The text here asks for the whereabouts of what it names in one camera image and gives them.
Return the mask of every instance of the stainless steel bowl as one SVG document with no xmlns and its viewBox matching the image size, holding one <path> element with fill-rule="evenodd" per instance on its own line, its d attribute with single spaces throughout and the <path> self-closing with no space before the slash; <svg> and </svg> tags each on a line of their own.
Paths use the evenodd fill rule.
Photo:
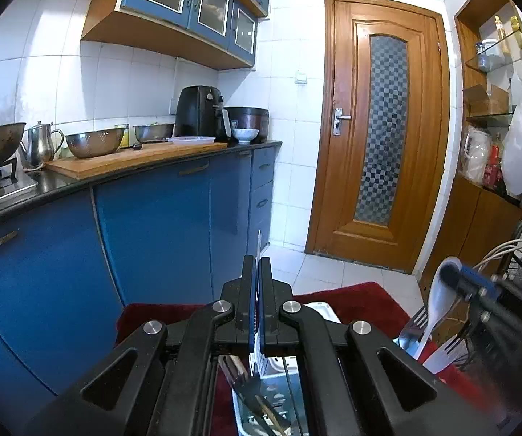
<svg viewBox="0 0 522 436">
<path fill-rule="evenodd" d="M 172 137 L 174 123 L 134 126 L 138 142 L 162 141 Z"/>
<path fill-rule="evenodd" d="M 102 129 L 65 136 L 73 155 L 80 159 L 112 154 L 119 148 L 125 128 Z"/>
</svg>

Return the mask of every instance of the white bowl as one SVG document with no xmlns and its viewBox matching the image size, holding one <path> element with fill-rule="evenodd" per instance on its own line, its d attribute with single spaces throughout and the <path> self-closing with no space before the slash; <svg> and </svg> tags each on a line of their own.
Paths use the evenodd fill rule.
<svg viewBox="0 0 522 436">
<path fill-rule="evenodd" d="M 239 144 L 251 144 L 251 141 L 257 137 L 257 134 L 259 134 L 258 129 L 232 129 L 232 135 L 235 139 L 238 139 Z"/>
</svg>

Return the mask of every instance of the fork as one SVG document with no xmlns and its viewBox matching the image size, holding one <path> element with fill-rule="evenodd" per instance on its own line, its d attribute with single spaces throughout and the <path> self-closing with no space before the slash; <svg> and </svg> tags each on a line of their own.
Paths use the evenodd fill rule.
<svg viewBox="0 0 522 436">
<path fill-rule="evenodd" d="M 420 310 L 414 313 L 413 317 L 406 323 L 406 326 L 402 328 L 398 335 L 398 346 L 402 349 L 408 349 L 414 341 L 422 337 L 427 323 L 428 314 L 426 308 L 422 305 Z"/>
</svg>

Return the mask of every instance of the red rug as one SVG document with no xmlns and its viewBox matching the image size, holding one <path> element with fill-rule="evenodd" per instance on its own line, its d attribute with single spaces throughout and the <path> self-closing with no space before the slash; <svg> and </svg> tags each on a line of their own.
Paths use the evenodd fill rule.
<svg viewBox="0 0 522 436">
<path fill-rule="evenodd" d="M 354 320 L 364 320 L 376 326 L 391 339 L 398 336 L 409 319 L 408 314 L 384 288 L 373 282 L 300 295 L 295 299 L 300 303 L 327 302 L 342 323 L 349 324 Z M 120 343 L 149 320 L 159 320 L 166 324 L 180 322 L 188 319 L 199 307 L 201 305 L 130 304 L 118 319 L 116 343 Z M 435 349 L 436 345 L 429 342 L 420 361 L 423 362 Z M 448 366 L 438 375 L 443 382 L 472 405 L 479 409 L 487 409 L 487 400 L 481 389 L 472 384 L 454 366 Z M 210 434 L 211 436 L 238 436 L 231 389 L 222 372 L 219 372 L 217 378 Z"/>
</svg>

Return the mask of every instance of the metal screw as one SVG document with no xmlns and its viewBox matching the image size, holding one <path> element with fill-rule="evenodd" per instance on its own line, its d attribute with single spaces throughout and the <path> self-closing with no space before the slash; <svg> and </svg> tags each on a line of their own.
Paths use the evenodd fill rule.
<svg viewBox="0 0 522 436">
<path fill-rule="evenodd" d="M 151 320 L 151 322 L 147 322 L 144 325 L 144 332 L 146 334 L 158 334 L 160 331 L 162 331 L 162 323 L 156 320 Z"/>
<path fill-rule="evenodd" d="M 219 300 L 218 302 L 215 302 L 213 305 L 213 310 L 217 313 L 224 313 L 225 311 L 228 311 L 231 309 L 231 303 L 227 302 L 226 300 Z"/>
<path fill-rule="evenodd" d="M 352 329 L 358 334 L 368 334 L 372 331 L 372 325 L 368 322 L 355 322 Z"/>
<path fill-rule="evenodd" d="M 287 313 L 297 313 L 301 310 L 301 304 L 295 300 L 289 300 L 283 304 L 283 311 Z"/>
</svg>

